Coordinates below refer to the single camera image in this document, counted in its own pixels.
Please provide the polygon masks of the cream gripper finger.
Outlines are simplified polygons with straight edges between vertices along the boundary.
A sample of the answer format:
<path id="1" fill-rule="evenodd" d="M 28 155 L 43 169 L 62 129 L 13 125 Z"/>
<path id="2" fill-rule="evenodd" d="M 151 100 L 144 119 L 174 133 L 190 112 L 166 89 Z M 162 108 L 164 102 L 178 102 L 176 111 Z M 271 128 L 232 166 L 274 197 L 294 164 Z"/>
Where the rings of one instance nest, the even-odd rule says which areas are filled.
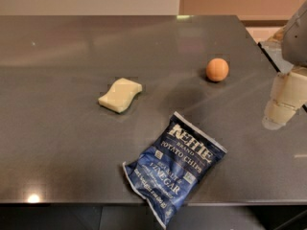
<path id="1" fill-rule="evenodd" d="M 307 68 L 295 66 L 288 73 L 278 73 L 264 111 L 263 126 L 268 130 L 282 128 L 306 103 Z"/>

